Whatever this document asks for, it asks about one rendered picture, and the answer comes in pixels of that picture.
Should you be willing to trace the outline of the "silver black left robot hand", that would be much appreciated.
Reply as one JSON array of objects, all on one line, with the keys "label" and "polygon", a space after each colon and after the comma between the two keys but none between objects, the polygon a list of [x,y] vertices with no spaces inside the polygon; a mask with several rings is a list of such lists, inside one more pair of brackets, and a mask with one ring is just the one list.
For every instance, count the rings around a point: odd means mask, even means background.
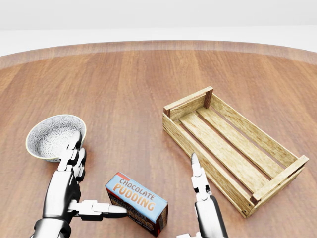
[{"label": "silver black left robot hand", "polygon": [[79,202],[79,182],[85,176],[86,151],[81,147],[82,135],[74,132],[59,155],[60,163],[53,173],[44,201],[43,217],[58,218],[66,222],[76,216],[84,221],[101,221],[103,218],[122,218],[127,210],[96,200]]}]

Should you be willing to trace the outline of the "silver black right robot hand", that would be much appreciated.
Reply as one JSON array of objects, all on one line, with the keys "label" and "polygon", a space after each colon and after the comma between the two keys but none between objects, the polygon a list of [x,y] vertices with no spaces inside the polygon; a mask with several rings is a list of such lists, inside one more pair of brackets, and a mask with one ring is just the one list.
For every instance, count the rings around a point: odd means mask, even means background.
[{"label": "silver black right robot hand", "polygon": [[196,153],[191,155],[191,166],[191,181],[197,200],[195,210],[200,231],[194,237],[187,233],[176,238],[228,238],[218,202],[212,195],[205,170],[201,167]]}]

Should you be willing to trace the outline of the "wooden slat tray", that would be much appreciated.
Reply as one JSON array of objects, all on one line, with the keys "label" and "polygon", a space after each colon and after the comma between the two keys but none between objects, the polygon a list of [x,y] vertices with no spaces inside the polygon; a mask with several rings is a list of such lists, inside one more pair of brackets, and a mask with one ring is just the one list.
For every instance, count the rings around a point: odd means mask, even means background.
[{"label": "wooden slat tray", "polygon": [[308,161],[297,157],[207,87],[163,109],[163,128],[243,217],[288,185]]}]

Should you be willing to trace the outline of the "chocolate pudding box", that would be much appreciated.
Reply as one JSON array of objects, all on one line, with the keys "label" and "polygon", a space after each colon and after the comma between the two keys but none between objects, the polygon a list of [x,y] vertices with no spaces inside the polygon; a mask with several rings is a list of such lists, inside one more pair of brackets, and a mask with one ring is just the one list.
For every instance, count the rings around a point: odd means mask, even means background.
[{"label": "chocolate pudding box", "polygon": [[105,185],[113,205],[127,210],[127,216],[154,236],[167,224],[168,202],[135,180],[117,172]]}]

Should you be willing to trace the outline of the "patterned grey white bowl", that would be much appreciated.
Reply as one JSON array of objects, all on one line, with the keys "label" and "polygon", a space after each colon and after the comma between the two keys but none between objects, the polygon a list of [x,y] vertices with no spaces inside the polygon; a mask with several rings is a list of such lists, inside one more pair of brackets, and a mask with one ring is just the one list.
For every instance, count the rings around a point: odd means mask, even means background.
[{"label": "patterned grey white bowl", "polygon": [[77,116],[63,114],[47,118],[31,129],[26,138],[26,149],[36,158],[59,162],[62,148],[75,131],[80,131],[82,138],[85,138],[86,124]]}]

